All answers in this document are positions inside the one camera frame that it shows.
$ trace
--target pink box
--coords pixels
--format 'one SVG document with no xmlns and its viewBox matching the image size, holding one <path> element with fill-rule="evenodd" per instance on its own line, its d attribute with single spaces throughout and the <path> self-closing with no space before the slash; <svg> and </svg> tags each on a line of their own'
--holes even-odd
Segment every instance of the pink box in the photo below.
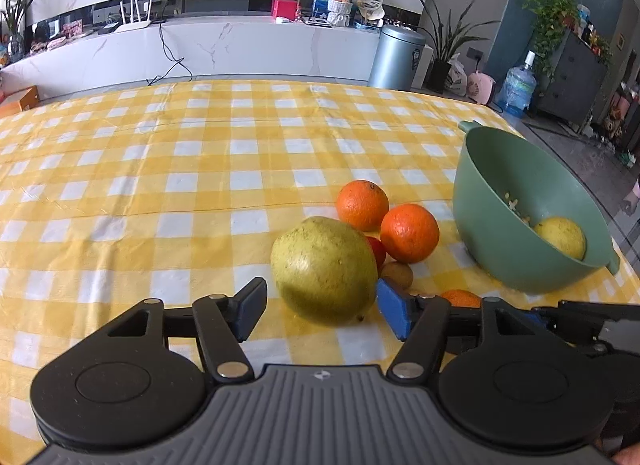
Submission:
<svg viewBox="0 0 640 465">
<path fill-rule="evenodd" d="M 271 3 L 271 16 L 286 17 L 289 20 L 296 19 L 298 2 L 296 0 L 273 0 Z"/>
</svg>

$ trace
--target floor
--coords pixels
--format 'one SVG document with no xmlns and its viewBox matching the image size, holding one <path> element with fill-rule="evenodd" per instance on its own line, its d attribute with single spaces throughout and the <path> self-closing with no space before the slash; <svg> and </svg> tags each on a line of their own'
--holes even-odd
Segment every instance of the floor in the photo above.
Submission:
<svg viewBox="0 0 640 465">
<path fill-rule="evenodd" d="M 183 82 L 189 77 L 171 77 L 162 82 Z M 299 80 L 302 82 L 324 82 L 339 84 L 364 85 L 362 80 L 334 79 L 328 77 L 301 77 L 282 75 L 229 75 L 198 76 L 194 80 L 228 80 L 228 79 L 262 79 L 262 80 Z M 84 92 L 62 95 L 57 98 L 43 100 L 49 104 L 70 98 L 90 96 L 97 93 L 124 90 L 146 85 L 145 80 L 105 86 Z M 417 90 L 419 93 L 434 94 L 429 90 Z M 464 96 L 446 93 L 447 98 L 471 102 Z M 539 146 L 560 161 L 588 190 L 596 202 L 609 226 L 611 236 L 620 246 L 623 254 L 640 275 L 640 206 L 632 216 L 627 216 L 621 209 L 621 202 L 640 175 L 640 164 L 628 169 L 615 153 L 607 150 L 602 144 L 584 136 L 575 134 L 568 127 L 541 116 L 525 116 L 522 119 L 504 114 L 503 117 L 521 135 L 534 145 Z"/>
</svg>

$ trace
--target trash can lid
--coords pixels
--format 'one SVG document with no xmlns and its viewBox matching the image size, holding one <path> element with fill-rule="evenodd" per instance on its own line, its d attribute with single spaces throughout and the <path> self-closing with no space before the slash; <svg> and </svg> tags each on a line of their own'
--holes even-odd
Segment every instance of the trash can lid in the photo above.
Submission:
<svg viewBox="0 0 640 465">
<path fill-rule="evenodd" d="M 424 46 L 427 42 L 427 37 L 417 31 L 400 28 L 399 26 L 392 26 L 390 24 L 383 26 L 382 33 L 389 35 L 389 37 L 417 44 L 418 46 Z"/>
</svg>

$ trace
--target silver trash can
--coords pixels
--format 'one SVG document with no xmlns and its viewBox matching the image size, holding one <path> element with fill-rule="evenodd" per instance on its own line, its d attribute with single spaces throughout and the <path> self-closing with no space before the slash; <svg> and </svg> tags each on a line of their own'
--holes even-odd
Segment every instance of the silver trash can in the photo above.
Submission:
<svg viewBox="0 0 640 465">
<path fill-rule="evenodd" d="M 426 37 L 399 26 L 384 26 L 369 76 L 369 86 L 409 91 Z"/>
</svg>

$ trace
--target green bowl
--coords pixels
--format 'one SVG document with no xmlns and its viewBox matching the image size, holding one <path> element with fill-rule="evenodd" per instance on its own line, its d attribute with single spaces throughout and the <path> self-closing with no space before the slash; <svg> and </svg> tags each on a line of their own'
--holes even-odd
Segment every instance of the green bowl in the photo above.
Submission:
<svg viewBox="0 0 640 465">
<path fill-rule="evenodd" d="M 523 138 L 478 122 L 461 122 L 466 137 L 456 171 L 453 216 L 478 264 L 510 288 L 540 294 L 580 281 L 620 258 L 600 210 L 560 163 Z M 580 225 L 587 250 L 582 261 L 540 238 L 509 208 L 505 194 L 531 226 L 550 216 Z"/>
</svg>

